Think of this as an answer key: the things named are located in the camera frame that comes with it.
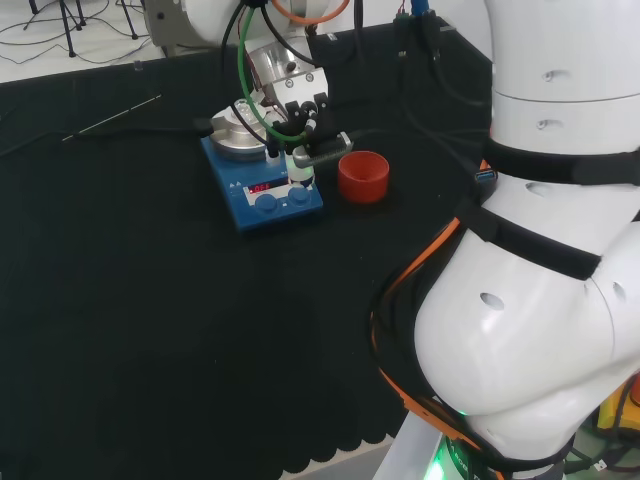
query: green cable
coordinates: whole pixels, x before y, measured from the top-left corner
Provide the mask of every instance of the green cable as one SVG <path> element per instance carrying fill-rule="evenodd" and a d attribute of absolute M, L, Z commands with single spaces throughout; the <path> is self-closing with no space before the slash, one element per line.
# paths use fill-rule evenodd
<path fill-rule="evenodd" d="M 245 20 L 244 25 L 242 26 L 242 33 L 240 34 L 240 45 L 238 45 L 238 74 L 240 75 L 240 84 L 242 85 L 244 98 L 247 100 L 247 103 L 249 104 L 249 108 L 251 108 L 253 115 L 258 119 L 258 121 L 262 124 L 262 126 L 266 128 L 271 135 L 273 135 L 278 140 L 281 140 L 283 142 L 298 142 L 304 139 L 305 135 L 303 134 L 303 135 L 297 135 L 295 137 L 289 137 L 275 130 L 271 125 L 267 123 L 267 121 L 264 118 L 260 116 L 260 113 L 258 112 L 258 109 L 253 103 L 253 99 L 251 98 L 251 93 L 249 93 L 249 87 L 247 86 L 247 79 L 244 75 L 244 49 L 245 49 L 244 44 L 247 40 L 247 33 L 249 32 L 249 26 L 251 25 L 251 18 L 253 18 L 253 12 L 255 12 L 254 8 L 250 9 L 249 13 L 247 14 L 247 19 Z"/>

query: tripod leg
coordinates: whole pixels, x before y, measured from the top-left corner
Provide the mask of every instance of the tripod leg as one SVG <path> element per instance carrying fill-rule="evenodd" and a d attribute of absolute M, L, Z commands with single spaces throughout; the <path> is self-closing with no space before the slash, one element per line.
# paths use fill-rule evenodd
<path fill-rule="evenodd" d="M 82 5 L 80 5 L 80 0 L 76 0 L 76 5 L 78 6 L 78 15 L 80 15 L 80 25 L 83 27 L 87 25 L 87 22 L 84 20 L 84 14 L 82 13 Z"/>
<path fill-rule="evenodd" d="M 134 40 L 138 39 L 138 34 L 133 29 L 133 23 L 131 23 L 131 18 L 129 17 L 129 10 L 127 10 L 126 0 L 122 0 L 122 8 L 124 9 L 124 14 L 127 16 L 127 22 L 129 22 L 129 28 L 131 29 L 131 38 Z"/>
<path fill-rule="evenodd" d="M 73 20 L 73 23 L 76 24 L 76 30 L 78 30 L 78 31 L 82 30 L 82 27 L 80 25 L 78 25 L 78 22 L 76 22 L 76 19 L 73 16 L 73 13 L 71 13 L 71 10 L 69 10 L 69 7 L 67 6 L 67 4 L 65 3 L 64 0 L 62 0 L 62 3 L 64 3 L 64 8 L 69 13 L 69 16 L 71 17 L 71 20 Z"/>
<path fill-rule="evenodd" d="M 62 22 L 64 23 L 64 33 L 67 34 L 67 45 L 69 45 L 69 56 L 75 57 L 76 52 L 73 51 L 73 43 L 71 43 L 71 32 L 69 32 L 69 22 L 67 22 L 67 12 L 64 7 L 66 7 L 64 0 L 60 0 L 60 11 L 62 12 Z"/>

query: metal rod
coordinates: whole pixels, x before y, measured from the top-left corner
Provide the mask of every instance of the metal rod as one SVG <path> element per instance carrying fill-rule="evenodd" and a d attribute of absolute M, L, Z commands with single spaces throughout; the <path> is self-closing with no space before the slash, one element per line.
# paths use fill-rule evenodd
<path fill-rule="evenodd" d="M 123 115 L 126 115 L 127 113 L 131 113 L 135 109 L 140 108 L 140 107 L 146 105 L 147 103 L 151 103 L 154 100 L 159 99 L 160 97 L 162 97 L 162 94 L 160 94 L 160 95 L 158 95 L 156 97 L 150 98 L 149 100 L 147 100 L 145 102 L 142 102 L 142 103 L 136 105 L 135 107 L 131 107 L 131 108 L 125 110 L 124 112 L 117 113 L 113 117 L 109 117 L 109 118 L 107 118 L 105 120 L 102 120 L 101 122 L 98 122 L 95 125 L 91 125 L 90 127 L 87 127 L 84 130 L 80 130 L 78 133 L 74 133 L 73 135 L 69 135 L 68 137 L 63 138 L 62 141 L 66 142 L 67 140 L 71 140 L 76 135 L 82 135 L 83 133 L 86 133 L 89 130 L 93 130 L 94 128 L 99 127 L 100 125 L 104 125 L 105 123 L 110 122 L 111 120 L 115 120 L 116 118 L 122 117 Z"/>
<path fill-rule="evenodd" d="M 69 17 L 71 17 L 71 20 L 73 20 L 73 23 L 75 23 L 76 30 L 77 31 L 82 30 L 82 27 L 80 25 L 78 25 L 78 22 L 76 22 L 76 17 L 73 16 L 73 12 L 71 12 L 71 10 L 69 10 L 69 6 L 67 5 L 67 2 L 65 2 L 65 0 L 62 0 L 62 3 L 64 5 L 65 10 L 69 13 Z"/>
<path fill-rule="evenodd" d="M 84 21 L 84 14 L 82 13 L 82 6 L 80 5 L 80 0 L 76 0 L 76 6 L 78 7 L 78 14 L 80 15 L 80 25 L 84 27 L 87 24 L 87 22 Z"/>
<path fill-rule="evenodd" d="M 129 22 L 129 28 L 131 29 L 131 38 L 134 40 L 138 39 L 138 34 L 133 29 L 133 23 L 131 23 L 131 18 L 129 17 L 129 10 L 127 10 L 127 2 L 126 0 L 122 0 L 122 8 L 124 10 L 124 14 L 127 17 L 127 22 Z"/>
<path fill-rule="evenodd" d="M 67 22 L 67 12 L 64 7 L 66 7 L 64 0 L 60 0 L 60 11 L 62 12 L 62 22 L 64 23 L 64 33 L 67 34 L 67 45 L 69 45 L 69 56 L 75 57 L 76 52 L 73 51 L 73 43 L 71 43 L 71 33 L 69 32 L 69 22 Z"/>

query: orange cable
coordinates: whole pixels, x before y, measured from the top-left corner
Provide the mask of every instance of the orange cable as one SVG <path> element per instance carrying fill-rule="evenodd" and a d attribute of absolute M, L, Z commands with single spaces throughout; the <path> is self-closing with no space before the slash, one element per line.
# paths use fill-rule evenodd
<path fill-rule="evenodd" d="M 489 164 L 486 160 L 483 160 L 480 164 L 480 170 L 484 170 L 486 168 L 489 168 Z M 411 275 L 418 267 L 424 264 L 424 262 L 426 262 L 431 255 L 433 255 L 442 245 L 444 245 L 447 240 L 449 240 L 449 237 L 453 235 L 453 233 L 459 226 L 460 220 L 454 218 L 451 223 L 447 225 L 447 228 L 445 228 L 444 231 L 440 235 L 438 235 L 438 237 L 433 242 L 431 242 L 431 244 L 420 255 L 418 255 L 418 257 L 416 257 L 413 262 L 411 262 L 411 265 L 409 265 L 407 269 L 402 272 L 400 276 L 391 284 L 391 286 L 385 292 L 385 295 L 388 295 L 393 290 L 395 290 L 398 285 L 400 285 L 409 275 Z"/>
<path fill-rule="evenodd" d="M 279 0 L 271 0 L 271 3 L 273 4 L 273 6 L 275 7 L 276 10 L 278 10 L 282 15 L 287 17 L 292 22 L 298 23 L 300 25 L 317 25 L 317 24 L 320 24 L 320 23 L 328 22 L 329 20 L 333 20 L 334 18 L 336 18 L 338 15 L 340 15 L 342 12 L 344 12 L 345 8 L 347 8 L 347 5 L 349 5 L 350 1 L 351 0 L 343 0 L 342 5 L 340 5 L 338 8 L 336 8 L 332 13 L 330 13 L 329 15 L 325 15 L 324 17 L 320 17 L 320 18 L 298 17 L 297 15 L 294 15 L 293 13 L 289 12 L 288 10 L 285 10 L 285 8 L 282 5 L 280 5 L 280 1 Z"/>
<path fill-rule="evenodd" d="M 486 162 L 486 160 L 482 160 L 482 163 L 480 164 L 480 170 L 484 170 L 486 168 L 489 168 L 489 164 Z M 424 262 L 426 262 L 431 255 L 433 255 L 442 245 L 444 245 L 444 243 L 449 239 L 449 237 L 451 237 L 451 235 L 453 235 L 453 233 L 457 230 L 459 226 L 460 226 L 460 220 L 458 220 L 457 218 L 454 218 L 451 221 L 451 223 L 447 225 L 447 228 L 445 228 L 444 231 L 440 235 L 438 235 L 438 237 L 433 242 L 431 242 L 431 244 L 420 255 L 418 255 L 418 257 L 416 257 L 416 259 L 413 262 L 411 262 L 411 265 L 409 265 L 407 269 L 404 272 L 402 272 L 400 276 L 391 284 L 391 286 L 385 292 L 385 295 L 388 295 L 390 292 L 392 292 L 417 268 L 422 266 Z M 377 350 L 378 345 L 376 342 L 375 327 L 371 329 L 371 341 L 373 343 L 374 349 Z M 476 445 L 475 442 L 467 438 L 464 434 L 462 434 L 461 432 L 453 428 L 451 425 L 447 424 L 443 420 L 433 415 L 426 408 L 424 408 L 422 405 L 416 402 L 413 398 L 411 398 L 411 396 L 407 394 L 404 390 L 402 390 L 398 385 L 396 385 L 395 382 L 391 380 L 391 378 L 381 368 L 379 368 L 379 370 L 382 376 L 387 381 L 387 383 L 389 383 L 389 385 L 391 385 L 391 387 L 396 391 L 396 393 L 400 395 L 400 397 L 404 401 L 404 405 L 407 410 L 418 415 L 428 424 L 430 424 L 434 428 L 444 433 L 451 440 L 460 439 L 465 443 L 467 443 L 468 445 L 475 448 L 476 450 L 482 451 L 482 449 L 478 445 Z M 501 472 L 494 471 L 494 473 L 498 478 L 498 480 L 505 480 L 505 476 Z"/>

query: black table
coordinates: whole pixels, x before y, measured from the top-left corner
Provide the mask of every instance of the black table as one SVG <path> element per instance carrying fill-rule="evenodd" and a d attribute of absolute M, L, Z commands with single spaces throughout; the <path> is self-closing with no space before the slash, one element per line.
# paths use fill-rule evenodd
<path fill-rule="evenodd" d="M 328 72 L 340 124 L 407 128 L 392 29 L 365 40 L 368 73 Z M 335 48 L 317 43 L 319 56 Z M 18 108 L 0 150 L 158 93 L 111 127 L 212 116 L 225 106 L 217 55 L 5 84 L 0 111 Z M 443 57 L 456 88 L 488 95 L 489 63 L 457 34 Z M 412 59 L 407 94 L 426 125 L 488 126 L 488 111 L 444 97 L 424 64 Z M 343 201 L 331 166 L 318 172 L 322 214 L 245 236 L 198 139 L 49 138 L 0 161 L 3 480 L 276 479 L 394 435 L 405 411 L 368 354 L 366 310 L 448 221 L 461 172 L 428 141 L 381 134 L 357 148 L 390 161 L 381 204 Z"/>

